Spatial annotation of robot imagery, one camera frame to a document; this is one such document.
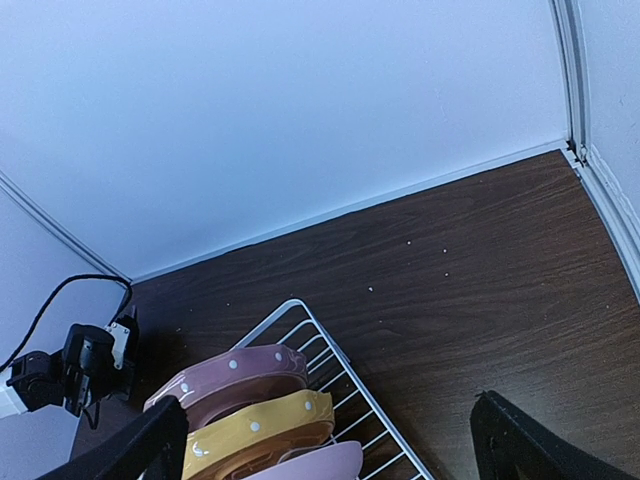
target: plate rack wire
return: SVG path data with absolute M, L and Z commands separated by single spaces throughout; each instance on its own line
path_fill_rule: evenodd
M 309 307 L 284 302 L 233 348 L 285 344 L 307 357 L 309 388 L 331 393 L 336 428 L 327 443 L 358 440 L 364 465 L 358 480 L 434 480 Z

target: polka dot plate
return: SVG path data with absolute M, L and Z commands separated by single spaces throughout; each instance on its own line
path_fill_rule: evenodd
M 334 423 L 328 393 L 301 390 L 251 405 L 188 435 L 182 479 L 246 478 L 291 450 L 321 445 Z
M 181 371 L 145 402 L 144 409 L 174 395 L 187 411 L 193 432 L 248 405 L 306 386 L 303 354 L 284 345 L 240 348 Z

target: corner molding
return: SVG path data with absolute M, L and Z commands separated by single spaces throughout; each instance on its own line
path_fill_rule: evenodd
M 640 301 L 640 220 L 618 180 L 591 142 L 586 48 L 576 0 L 550 0 L 562 56 L 569 150 L 563 153 L 609 232 L 629 282 Z
M 98 272 L 105 275 L 116 275 L 128 279 L 113 265 L 104 260 L 100 255 L 91 250 L 69 230 L 58 223 L 51 215 L 45 212 L 31 197 L 2 171 L 0 171 L 0 191 L 7 195 L 20 210 L 26 213 L 33 221 L 44 228 L 56 240 L 60 241 L 69 250 L 74 252 Z

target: yellow plate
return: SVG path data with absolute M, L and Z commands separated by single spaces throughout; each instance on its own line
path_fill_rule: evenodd
M 294 448 L 322 444 L 334 423 L 328 393 L 301 390 L 251 405 L 188 435 L 182 479 L 248 477 Z

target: white trim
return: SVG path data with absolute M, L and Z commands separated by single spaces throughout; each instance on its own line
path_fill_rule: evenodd
M 640 301 L 640 220 L 609 166 L 591 143 L 589 76 L 586 47 L 576 0 L 550 0 L 560 44 L 570 120 L 563 153 L 609 232 L 611 241 Z
M 303 228 L 311 227 L 313 225 L 317 225 L 322 222 L 326 222 L 327 220 L 332 220 L 334 218 L 341 217 L 342 215 L 346 215 L 347 213 L 357 212 L 359 210 L 364 210 L 365 208 L 373 207 L 375 205 L 379 205 L 381 203 L 389 202 L 391 200 L 395 200 L 397 198 L 401 198 L 407 195 L 411 195 L 413 193 L 421 192 L 423 190 L 428 190 L 430 188 L 434 188 L 440 185 L 444 185 L 446 183 L 453 182 L 455 180 L 459 180 L 464 177 L 470 177 L 471 175 L 475 175 L 477 173 L 485 172 L 487 170 L 493 170 L 494 168 L 503 167 L 505 165 L 509 165 L 511 163 L 519 162 L 520 160 L 525 160 L 527 158 L 534 157 L 536 155 L 541 155 L 543 153 L 548 153 L 553 150 L 562 150 L 567 147 L 567 142 L 564 139 L 555 140 L 552 142 L 545 143 L 543 145 L 539 145 L 537 147 L 528 148 L 526 150 L 522 150 L 520 152 L 512 153 L 510 155 L 505 155 L 500 158 L 496 158 L 494 160 L 489 160 L 487 162 L 482 162 L 477 165 L 473 165 L 471 167 L 463 168 L 462 170 L 458 170 L 455 172 L 447 173 L 445 175 L 441 175 L 436 178 L 432 178 L 429 180 L 425 180 L 414 185 L 401 188 L 399 190 L 394 190 L 392 192 L 384 193 L 382 195 L 378 195 L 372 198 L 368 198 L 366 200 L 362 200 L 357 203 L 353 203 L 351 205 L 346 205 L 344 207 L 338 208 L 336 210 L 332 210 L 330 212 L 323 213 L 321 215 L 317 215 L 315 217 L 309 218 L 307 220 L 302 220 L 300 222 L 288 225 L 283 228 L 279 228 L 276 230 L 272 230 L 267 233 L 263 233 L 261 235 L 257 235 L 253 238 L 249 238 L 247 240 L 243 240 L 237 243 L 233 243 L 231 245 L 227 245 L 225 247 L 219 248 L 209 253 L 205 253 L 204 255 L 199 255 L 183 262 L 176 263 L 175 265 L 171 265 L 165 268 L 161 268 L 159 270 L 153 271 L 151 273 L 147 273 L 141 275 L 139 277 L 134 278 L 133 283 L 141 283 L 146 280 L 150 280 L 155 277 L 159 277 L 160 275 L 165 275 L 167 273 L 174 272 L 176 270 L 180 270 L 182 268 L 190 267 L 196 263 L 204 262 L 206 260 L 210 260 L 215 257 L 219 257 L 220 255 L 224 255 L 232 250 L 237 250 L 242 247 L 246 247 L 249 245 L 255 245 L 256 243 L 261 243 L 266 240 L 271 240 L 276 237 L 280 237 L 282 235 L 286 235 L 288 233 L 295 232 L 297 230 L 302 230 Z
M 575 0 L 549 0 L 554 16 L 558 45 L 562 57 L 569 143 L 584 160 L 591 145 L 591 113 L 586 47 L 582 34 L 580 8 Z
M 594 145 L 589 149 L 586 164 L 576 162 L 571 151 L 564 150 L 563 153 L 575 166 L 575 172 L 609 232 L 631 287 L 640 300 L 640 219 Z
M 31 197 L 29 197 L 20 187 L 0 171 L 0 191 L 5 193 L 23 212 L 31 217 L 38 225 L 53 235 L 69 250 L 81 257 L 89 265 L 105 275 L 115 275 L 127 279 L 113 265 L 108 263 L 96 252 L 91 250 L 80 239 L 75 237 L 69 230 L 58 223 L 51 215 L 45 212 Z

